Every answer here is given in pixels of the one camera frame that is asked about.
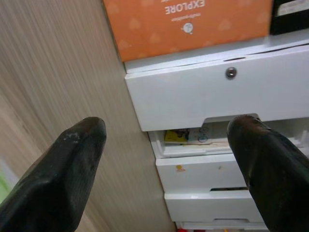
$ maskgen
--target drawer front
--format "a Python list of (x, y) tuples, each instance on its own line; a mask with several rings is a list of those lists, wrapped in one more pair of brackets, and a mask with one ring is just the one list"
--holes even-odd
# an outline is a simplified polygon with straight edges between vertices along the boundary
[(207, 193), (245, 187), (233, 154), (157, 159), (165, 193)]
[[(309, 45), (128, 74), (126, 82), (143, 131), (200, 127), (205, 119), (240, 114), (298, 118), (309, 115), (308, 60)], [(229, 67), (238, 71), (233, 79), (225, 76)]]
[(248, 191), (229, 191), (213, 194), (165, 194), (173, 221), (216, 222), (239, 219), (263, 222)]

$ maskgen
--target beige wall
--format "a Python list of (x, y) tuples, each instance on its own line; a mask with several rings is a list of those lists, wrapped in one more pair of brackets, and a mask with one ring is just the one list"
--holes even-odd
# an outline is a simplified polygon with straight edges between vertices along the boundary
[(175, 231), (100, 1), (1, 0), (0, 30), (1, 89), (35, 149), (84, 117), (106, 122), (86, 209), (97, 231)]

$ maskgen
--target orange box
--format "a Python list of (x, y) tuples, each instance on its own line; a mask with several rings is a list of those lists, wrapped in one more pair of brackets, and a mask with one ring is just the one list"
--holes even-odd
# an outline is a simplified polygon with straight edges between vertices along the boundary
[(272, 0), (103, 0), (122, 61), (268, 35)]

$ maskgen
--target white drawer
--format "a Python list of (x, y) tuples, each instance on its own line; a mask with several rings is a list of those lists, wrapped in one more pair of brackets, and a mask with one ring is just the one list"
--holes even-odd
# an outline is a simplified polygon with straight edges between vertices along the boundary
[(246, 187), (233, 154), (157, 159), (156, 165), (168, 194), (203, 194)]
[(218, 191), (208, 194), (165, 194), (173, 221), (213, 222), (222, 219), (240, 219), (263, 222), (250, 193)]
[[(309, 118), (295, 118), (265, 122), (269, 127), (286, 136), (298, 148), (309, 146)], [(202, 155), (230, 154), (226, 129), (228, 121), (212, 123), (212, 140), (210, 145), (175, 145), (165, 144), (165, 131), (150, 131), (149, 137), (157, 159), (172, 157), (189, 157)]]
[[(200, 127), (204, 120), (257, 114), (263, 121), (309, 115), (309, 45), (237, 60), (128, 74), (143, 131)], [(234, 79), (225, 71), (235, 67)]]

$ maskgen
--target white drawer unit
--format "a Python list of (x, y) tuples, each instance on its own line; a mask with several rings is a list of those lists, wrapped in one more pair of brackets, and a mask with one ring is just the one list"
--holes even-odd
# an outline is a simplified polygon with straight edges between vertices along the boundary
[[(212, 52), (192, 63), (126, 64), (126, 83), (141, 129), (153, 146), (171, 219), (179, 228), (266, 229), (226, 129), (234, 116), (251, 114), (309, 155), (308, 44), (309, 29), (269, 37), (258, 50)], [(237, 70), (233, 78), (225, 74), (229, 67)], [(166, 130), (203, 123), (211, 124), (211, 144), (165, 143)]]

